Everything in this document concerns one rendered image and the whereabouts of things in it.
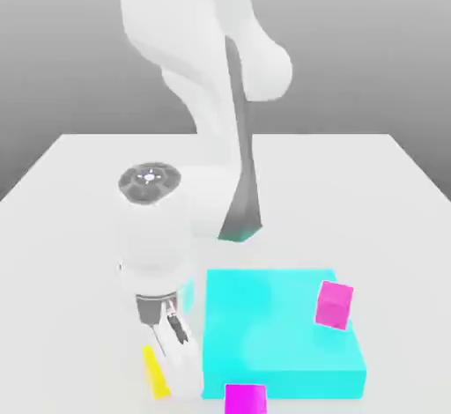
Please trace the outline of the small magenta cube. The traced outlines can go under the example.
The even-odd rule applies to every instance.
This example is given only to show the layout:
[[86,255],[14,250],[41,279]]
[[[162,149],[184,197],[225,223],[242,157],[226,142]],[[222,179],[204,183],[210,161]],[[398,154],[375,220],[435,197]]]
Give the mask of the small magenta cube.
[[226,384],[224,414],[268,414],[266,387],[261,384]]
[[332,329],[346,330],[353,291],[351,286],[323,280],[317,297],[314,321]]

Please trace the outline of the small yellow cube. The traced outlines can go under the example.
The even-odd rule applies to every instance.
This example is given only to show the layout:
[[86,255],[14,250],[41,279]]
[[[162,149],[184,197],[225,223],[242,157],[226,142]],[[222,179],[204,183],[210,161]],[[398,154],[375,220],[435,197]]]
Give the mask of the small yellow cube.
[[169,397],[170,389],[166,384],[165,376],[161,370],[157,357],[150,345],[142,349],[146,378],[156,400]]

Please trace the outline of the large cyan box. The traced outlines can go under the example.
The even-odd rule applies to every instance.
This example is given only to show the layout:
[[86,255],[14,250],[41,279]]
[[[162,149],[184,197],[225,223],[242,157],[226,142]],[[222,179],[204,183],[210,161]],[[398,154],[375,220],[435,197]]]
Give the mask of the large cyan box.
[[228,384],[266,387],[268,398],[359,399],[366,362],[352,327],[315,322],[331,269],[207,269],[194,277],[188,322],[201,345],[204,400]]

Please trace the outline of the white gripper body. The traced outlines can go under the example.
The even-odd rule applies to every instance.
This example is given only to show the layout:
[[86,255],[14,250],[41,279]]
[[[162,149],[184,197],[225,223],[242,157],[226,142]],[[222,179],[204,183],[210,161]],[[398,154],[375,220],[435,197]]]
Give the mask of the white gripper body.
[[199,345],[184,320],[152,327],[156,355],[173,398],[200,398],[204,380]]

